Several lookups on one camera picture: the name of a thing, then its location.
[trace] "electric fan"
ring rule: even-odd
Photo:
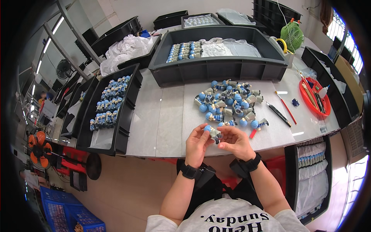
[[[27,142],[30,158],[34,165],[46,168],[49,164],[48,156],[52,153],[51,139],[41,128],[35,128],[30,132]]]
[[[287,44],[287,49],[295,52],[296,49],[301,47],[304,42],[304,34],[299,28],[299,22],[294,21],[294,18],[281,29],[281,39]]]
[[[71,69],[71,64],[68,63],[66,59],[63,59],[59,62],[57,66],[57,76],[59,79],[66,79],[71,77],[72,69]]]

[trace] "blue plastic crate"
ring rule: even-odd
[[[46,200],[43,202],[46,220],[54,232],[70,232],[65,205]]]
[[[74,231],[77,223],[80,223],[84,232],[106,231],[106,224],[84,206],[66,205],[66,212],[68,215],[68,225],[70,226],[71,231]]]
[[[82,205],[79,200],[71,193],[61,192],[57,190],[48,189],[40,186],[42,201],[50,200],[58,203]]]

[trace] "red tray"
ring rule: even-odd
[[[312,83],[314,84],[314,85],[313,85],[313,88],[312,88],[312,91],[313,91],[313,92],[318,93],[318,92],[322,89],[322,86],[321,86],[321,85],[319,84],[319,82],[316,81],[315,79],[312,79],[312,78],[310,78],[310,77],[307,77],[306,79],[307,79],[309,82],[312,82]],[[322,103],[323,103],[323,105],[324,105],[325,111],[326,111],[326,113],[322,113],[322,112],[319,110],[319,106],[318,106],[318,104],[317,104],[316,98],[314,97],[314,94],[309,90],[309,92],[310,92],[310,94],[312,95],[312,97],[313,97],[313,99],[314,99],[314,102],[316,103],[316,106],[318,107],[318,109],[316,109],[316,108],[313,106],[311,99],[308,97],[308,95],[307,95],[305,89],[304,89],[303,86],[302,86],[302,83],[304,83],[304,80],[301,80],[301,81],[299,82],[299,89],[300,89],[300,93],[301,93],[301,95],[302,95],[302,97],[303,97],[303,99],[304,99],[304,102],[305,102],[305,104],[308,106],[308,108],[311,109],[311,111],[313,111],[313,112],[316,113],[316,114],[319,114],[319,115],[322,115],[322,116],[328,116],[328,115],[331,113],[331,104],[330,104],[330,100],[328,99],[327,94],[325,95],[324,98],[321,99],[321,100],[322,100]],[[310,86],[309,86],[308,83],[304,83],[304,84],[308,87],[308,89],[310,88]]]

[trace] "white cable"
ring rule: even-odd
[[[281,11],[281,14],[282,14],[282,16],[283,16],[283,20],[285,21],[286,28],[287,28],[287,32],[288,32],[288,34],[289,34],[290,45],[292,46],[292,40],[291,40],[291,36],[290,36],[290,30],[289,30],[289,27],[287,26],[287,22],[286,22],[285,15],[283,14],[281,8],[279,7],[278,0],[276,0],[276,1],[277,1],[278,9],[279,9],[279,11]]]

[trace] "red paintbrush handle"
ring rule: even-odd
[[[292,118],[292,120],[294,121],[294,123],[295,123],[295,125],[297,124],[296,123],[296,120],[294,119],[294,116],[292,116],[292,113],[291,113],[291,111],[289,110],[289,108],[287,107],[287,105],[286,105],[286,103],[283,101],[283,99],[281,98],[281,102],[283,103],[283,105],[286,107],[286,109],[287,109],[287,111],[289,112],[289,114],[290,114],[290,116],[291,116],[291,118]]]

